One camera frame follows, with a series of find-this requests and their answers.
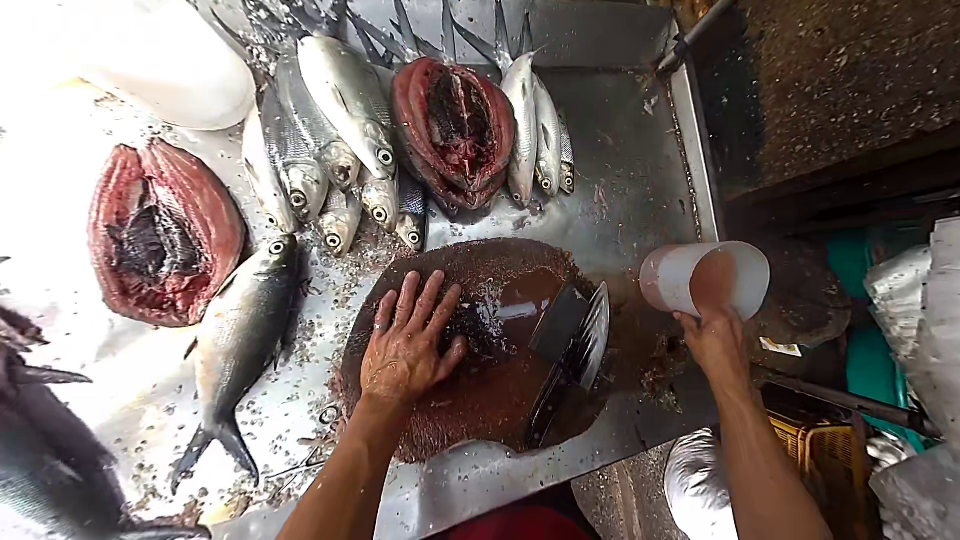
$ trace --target stainless steel table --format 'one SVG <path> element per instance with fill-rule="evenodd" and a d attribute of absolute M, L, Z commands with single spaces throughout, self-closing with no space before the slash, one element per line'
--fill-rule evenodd
<path fill-rule="evenodd" d="M 570 250 L 589 276 L 610 280 L 629 276 L 659 245 L 716 239 L 695 82 L 685 68 L 668 84 L 650 76 L 675 32 L 670 11 L 616 3 L 508 1 L 506 7 L 514 36 L 522 9 L 532 10 L 535 44 L 543 47 L 536 65 L 567 116 L 577 189 L 536 215 L 515 209 L 505 197 L 475 223 L 451 223 L 435 211 L 427 248 L 494 236 L 536 238 Z M 386 0 L 358 0 L 354 8 L 379 26 L 393 16 Z M 440 0 L 418 0 L 409 10 L 418 33 L 439 43 Z M 492 37 L 492 3 L 455 1 L 453 11 L 477 34 Z M 465 63 L 481 62 L 459 39 L 458 46 Z M 311 280 L 295 345 L 238 407 L 260 466 L 260 485 L 253 487 L 212 445 L 174 497 L 171 464 L 198 421 L 193 366 L 182 358 L 193 329 L 150 327 L 103 306 L 86 252 L 86 212 L 112 145 L 139 145 L 158 135 L 203 158 L 240 202 L 253 238 L 268 236 L 241 177 L 240 131 L 164 126 L 88 86 L 60 87 L 44 99 L 39 117 L 36 110 L 0 115 L 9 119 L 0 141 L 0 178 L 30 179 L 3 185 L 10 205 L 0 212 L 0 230 L 18 231 L 28 223 L 32 239 L 0 238 L 0 256 L 11 257 L 0 264 L 6 293 L 0 302 L 34 318 L 51 341 L 28 361 L 94 379 L 53 390 L 116 456 L 113 469 L 135 517 L 149 520 L 199 506 L 201 523 L 212 525 L 217 538 L 273 538 L 317 470 L 304 470 L 305 460 L 322 463 L 335 448 L 329 420 L 337 409 L 326 384 L 356 312 L 397 243 L 367 224 L 351 254 L 336 260 L 310 245 L 314 233 L 304 235 Z M 59 161 L 70 163 L 68 174 L 35 167 L 49 158 L 34 144 L 49 125 L 58 125 L 60 140 L 70 141 L 58 148 Z M 45 186 L 40 207 L 38 185 Z M 37 219 L 38 212 L 45 219 Z M 657 405 L 642 393 L 614 393 L 585 433 L 552 448 L 517 455 L 472 441 L 424 464 L 392 467 L 377 537 L 418 538 L 449 528 L 715 421 L 698 370 L 676 374 L 672 388 L 679 408 Z M 319 448 L 301 444 L 301 438 L 317 439 Z M 234 514 L 243 515 L 229 520 Z"/>

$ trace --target red fish flesh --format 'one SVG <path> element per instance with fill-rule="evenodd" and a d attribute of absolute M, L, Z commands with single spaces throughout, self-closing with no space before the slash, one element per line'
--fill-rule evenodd
<path fill-rule="evenodd" d="M 514 145 L 507 96 L 461 65 L 420 58 L 393 82 L 392 106 L 410 165 L 454 207 L 482 207 L 506 179 Z"/>
<path fill-rule="evenodd" d="M 101 173 L 87 235 L 113 311 L 164 327 L 200 322 L 240 258 L 245 228 L 227 188 L 185 150 L 118 144 Z"/>

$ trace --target sticker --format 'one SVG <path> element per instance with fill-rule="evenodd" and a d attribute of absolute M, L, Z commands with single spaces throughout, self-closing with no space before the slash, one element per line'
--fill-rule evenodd
<path fill-rule="evenodd" d="M 763 347 L 767 351 L 773 351 L 774 353 L 783 353 L 784 355 L 791 356 L 803 356 L 800 354 L 800 346 L 793 343 L 789 345 L 781 345 L 779 343 L 774 343 L 773 339 L 769 337 L 760 338 L 760 347 Z"/>

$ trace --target metal pipe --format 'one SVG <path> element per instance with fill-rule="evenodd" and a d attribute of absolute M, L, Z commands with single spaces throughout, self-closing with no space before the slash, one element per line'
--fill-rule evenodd
<path fill-rule="evenodd" d="M 720 18 L 720 15 L 732 6 L 735 1 L 736 0 L 720 0 L 716 4 L 713 4 L 713 7 L 709 9 L 707 14 L 697 21 L 697 24 L 693 25 L 693 29 L 691 29 L 686 36 L 677 34 L 676 37 L 681 38 L 683 41 L 674 45 L 673 49 L 663 57 L 660 65 L 657 66 L 657 74 L 673 73 L 676 71 L 684 62 L 687 49 L 691 47 L 700 35 L 707 30 L 707 27 Z"/>
<path fill-rule="evenodd" d="M 911 430 L 916 431 L 925 437 L 930 437 L 932 439 L 940 439 L 943 437 L 937 426 L 929 418 L 927 418 L 926 415 L 919 411 L 900 408 L 898 406 L 889 405 L 884 402 L 865 398 L 863 396 L 857 396 L 848 392 L 826 388 L 825 386 L 821 386 L 819 384 L 813 384 L 811 382 L 805 382 L 792 377 L 786 377 L 762 366 L 754 365 L 753 371 L 755 374 L 760 373 L 760 377 L 757 378 L 757 381 L 772 382 L 777 386 L 789 388 L 796 392 L 800 392 L 801 394 L 805 394 L 807 396 L 817 398 L 819 400 L 823 400 L 825 402 L 829 402 L 861 414 L 869 414 L 878 420 L 884 420 L 891 424 L 896 424 L 897 426 L 910 428 Z"/>

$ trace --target right hand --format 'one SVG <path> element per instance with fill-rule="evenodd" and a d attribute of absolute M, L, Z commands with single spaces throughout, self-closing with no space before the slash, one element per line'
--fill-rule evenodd
<path fill-rule="evenodd" d="M 686 346 L 713 386 L 750 388 L 750 360 L 743 349 L 743 323 L 730 307 L 700 309 L 703 319 L 675 311 Z"/>
<path fill-rule="evenodd" d="M 417 298 L 420 274 L 410 272 L 399 297 L 392 290 L 380 301 L 360 368 L 361 397 L 375 396 L 413 406 L 423 392 L 446 379 L 467 354 L 467 339 L 462 335 L 453 340 L 446 354 L 437 352 L 437 342 L 459 305 L 462 290 L 459 284 L 451 286 L 435 311 L 443 283 L 444 273 L 437 270 Z"/>

